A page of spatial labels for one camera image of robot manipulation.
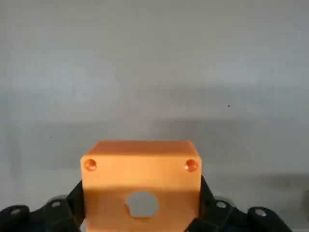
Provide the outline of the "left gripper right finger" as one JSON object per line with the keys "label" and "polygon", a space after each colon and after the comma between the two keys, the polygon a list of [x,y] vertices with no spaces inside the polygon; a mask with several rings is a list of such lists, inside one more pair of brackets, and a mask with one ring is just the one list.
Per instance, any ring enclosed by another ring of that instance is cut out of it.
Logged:
{"label": "left gripper right finger", "polygon": [[246,213],[213,196],[205,178],[201,177],[198,217],[187,232],[290,232],[291,229],[274,211],[251,207]]}

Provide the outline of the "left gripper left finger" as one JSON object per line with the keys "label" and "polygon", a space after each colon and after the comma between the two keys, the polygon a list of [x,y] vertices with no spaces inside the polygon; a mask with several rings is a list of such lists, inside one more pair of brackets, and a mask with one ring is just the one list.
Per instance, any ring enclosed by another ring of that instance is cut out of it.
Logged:
{"label": "left gripper left finger", "polygon": [[15,204],[0,211],[2,232],[79,232],[85,219],[84,192],[80,181],[67,196],[55,197],[31,211]]}

